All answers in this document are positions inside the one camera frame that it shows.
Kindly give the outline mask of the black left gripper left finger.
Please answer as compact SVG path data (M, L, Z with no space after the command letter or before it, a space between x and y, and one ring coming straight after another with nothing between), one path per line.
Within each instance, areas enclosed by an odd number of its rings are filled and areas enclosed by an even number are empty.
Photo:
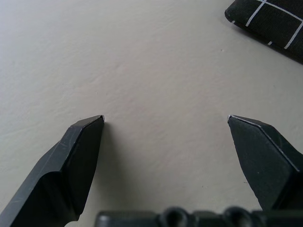
M64 227L83 213L96 171L104 117L71 125L35 164L0 215L2 227Z

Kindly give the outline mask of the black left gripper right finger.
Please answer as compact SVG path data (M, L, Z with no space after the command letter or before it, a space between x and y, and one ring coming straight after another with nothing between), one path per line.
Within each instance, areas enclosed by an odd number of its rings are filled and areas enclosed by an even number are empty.
M303 155L272 125L230 115L228 125L246 180L263 210L303 208Z

